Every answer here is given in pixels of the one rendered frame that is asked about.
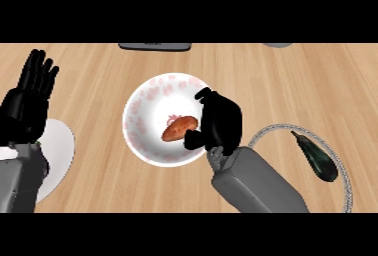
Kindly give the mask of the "white plate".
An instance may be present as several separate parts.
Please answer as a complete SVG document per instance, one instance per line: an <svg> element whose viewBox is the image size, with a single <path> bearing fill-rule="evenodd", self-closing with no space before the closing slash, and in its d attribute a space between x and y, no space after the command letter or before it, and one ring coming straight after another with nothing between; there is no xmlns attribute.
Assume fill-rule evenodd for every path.
<svg viewBox="0 0 378 256"><path fill-rule="evenodd" d="M46 121L44 133L38 142L41 143L41 152L50 167L37 194L37 202L41 202L57 188L74 161L74 132L60 120L49 119Z"/></svg>

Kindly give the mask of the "orange sweet potato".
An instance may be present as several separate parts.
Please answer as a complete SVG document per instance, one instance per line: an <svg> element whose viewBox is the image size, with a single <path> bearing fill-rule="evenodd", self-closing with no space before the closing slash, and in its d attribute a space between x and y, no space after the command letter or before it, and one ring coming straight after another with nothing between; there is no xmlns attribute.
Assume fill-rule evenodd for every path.
<svg viewBox="0 0 378 256"><path fill-rule="evenodd" d="M164 142L171 142L184 138L187 130L195 130L198 127L198 119L192 116L183 116L174 120L167 127L161 139Z"/></svg>

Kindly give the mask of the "dark grey flat appliance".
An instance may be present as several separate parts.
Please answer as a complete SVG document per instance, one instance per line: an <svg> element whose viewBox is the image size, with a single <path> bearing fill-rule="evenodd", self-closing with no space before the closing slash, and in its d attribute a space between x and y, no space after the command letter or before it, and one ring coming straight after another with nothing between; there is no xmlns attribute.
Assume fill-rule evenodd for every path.
<svg viewBox="0 0 378 256"><path fill-rule="evenodd" d="M173 51L181 52L189 51L190 43L119 43L121 49L142 50L142 51Z"/></svg>

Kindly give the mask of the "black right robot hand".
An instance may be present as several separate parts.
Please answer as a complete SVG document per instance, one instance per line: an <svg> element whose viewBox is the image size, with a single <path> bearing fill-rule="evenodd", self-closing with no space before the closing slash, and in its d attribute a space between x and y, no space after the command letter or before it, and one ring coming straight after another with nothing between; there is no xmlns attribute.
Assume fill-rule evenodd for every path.
<svg viewBox="0 0 378 256"><path fill-rule="evenodd" d="M241 143L242 111L238 104L205 87L195 99L202 104L199 130L187 130L184 134L184 148L195 150L205 147L223 147L223 155L230 156Z"/></svg>

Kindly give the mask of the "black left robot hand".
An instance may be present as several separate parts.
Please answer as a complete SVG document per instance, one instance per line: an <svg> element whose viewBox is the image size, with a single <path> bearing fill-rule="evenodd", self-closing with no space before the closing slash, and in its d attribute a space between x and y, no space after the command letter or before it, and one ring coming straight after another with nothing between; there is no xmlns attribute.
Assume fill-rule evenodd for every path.
<svg viewBox="0 0 378 256"><path fill-rule="evenodd" d="M18 86L9 90L0 104L0 147L34 143L41 137L57 72L59 67L46 52L34 49Z"/></svg>

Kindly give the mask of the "dark green eggplant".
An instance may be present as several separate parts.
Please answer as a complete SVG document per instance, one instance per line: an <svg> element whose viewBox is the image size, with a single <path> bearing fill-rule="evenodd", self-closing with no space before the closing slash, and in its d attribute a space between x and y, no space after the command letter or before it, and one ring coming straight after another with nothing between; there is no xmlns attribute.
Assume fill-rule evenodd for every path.
<svg viewBox="0 0 378 256"><path fill-rule="evenodd" d="M331 157L304 135L300 135L297 132L291 132L291 134L297 139L297 144L316 176L325 182L332 182L338 177L338 169Z"/></svg>

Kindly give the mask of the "white bowl with pink pattern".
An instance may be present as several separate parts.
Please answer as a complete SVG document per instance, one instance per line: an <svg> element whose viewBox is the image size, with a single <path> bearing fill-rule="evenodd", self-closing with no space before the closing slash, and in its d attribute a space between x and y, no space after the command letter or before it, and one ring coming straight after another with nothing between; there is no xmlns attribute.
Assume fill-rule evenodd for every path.
<svg viewBox="0 0 378 256"><path fill-rule="evenodd" d="M187 150L183 141L164 142L165 128L183 116L201 119L202 105L195 94L205 82L184 73L165 73L150 78L134 90L122 112L122 134L134 155L158 167L178 167L205 153Z"/></svg>

